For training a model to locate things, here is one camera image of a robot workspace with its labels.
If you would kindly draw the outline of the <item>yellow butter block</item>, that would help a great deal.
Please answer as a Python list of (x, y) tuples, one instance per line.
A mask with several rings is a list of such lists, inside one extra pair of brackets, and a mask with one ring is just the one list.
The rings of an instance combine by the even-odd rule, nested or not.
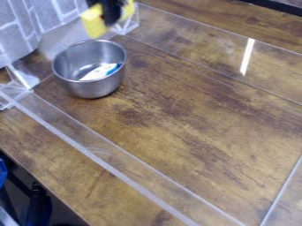
[(122, 17), (112, 26), (106, 25), (102, 4), (95, 4), (91, 7), (87, 6), (87, 9), (80, 14), (80, 19), (91, 38), (99, 38), (111, 28), (120, 34), (124, 34), (130, 30), (131, 20), (136, 13), (136, 2), (135, 0), (126, 1), (127, 4), (122, 9)]

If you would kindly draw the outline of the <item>grey brick pattern cloth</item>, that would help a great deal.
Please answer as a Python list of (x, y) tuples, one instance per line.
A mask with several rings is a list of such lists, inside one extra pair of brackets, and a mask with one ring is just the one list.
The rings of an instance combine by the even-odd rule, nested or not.
[(71, 23), (87, 0), (0, 0), (0, 69), (37, 48), (47, 32)]

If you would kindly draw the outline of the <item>stainless steel bowl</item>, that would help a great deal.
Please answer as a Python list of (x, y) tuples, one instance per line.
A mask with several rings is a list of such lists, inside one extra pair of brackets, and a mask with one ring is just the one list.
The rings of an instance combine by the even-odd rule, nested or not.
[(68, 46), (52, 61), (52, 70), (71, 95), (95, 99), (120, 87), (126, 76), (124, 47), (107, 40), (87, 40)]

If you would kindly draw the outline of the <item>white blue tube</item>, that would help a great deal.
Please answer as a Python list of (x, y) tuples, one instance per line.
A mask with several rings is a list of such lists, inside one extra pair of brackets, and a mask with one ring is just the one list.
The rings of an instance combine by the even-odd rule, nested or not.
[(120, 67), (120, 64), (102, 63), (94, 70), (88, 71), (80, 78), (80, 81), (102, 79), (114, 73)]

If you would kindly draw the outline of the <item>blue object under table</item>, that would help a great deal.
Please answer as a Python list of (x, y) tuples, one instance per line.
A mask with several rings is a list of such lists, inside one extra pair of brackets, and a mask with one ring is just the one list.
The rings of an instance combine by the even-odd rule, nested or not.
[(0, 189), (4, 186), (7, 179), (7, 166), (5, 166), (5, 161), (0, 159)]

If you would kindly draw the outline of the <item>black table leg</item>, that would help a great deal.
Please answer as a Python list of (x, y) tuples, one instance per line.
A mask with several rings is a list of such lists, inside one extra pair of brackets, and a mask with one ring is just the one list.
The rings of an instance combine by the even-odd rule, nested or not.
[(25, 226), (48, 226), (52, 214), (52, 200), (39, 183), (32, 184)]

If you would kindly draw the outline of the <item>clear acrylic barrier frame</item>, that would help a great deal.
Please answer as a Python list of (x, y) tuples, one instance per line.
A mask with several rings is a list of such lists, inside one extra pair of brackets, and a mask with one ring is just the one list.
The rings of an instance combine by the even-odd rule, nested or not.
[(55, 54), (0, 69), (0, 149), (94, 226), (302, 226), (302, 18), (238, 0), (136, 0), (126, 78), (74, 97)]

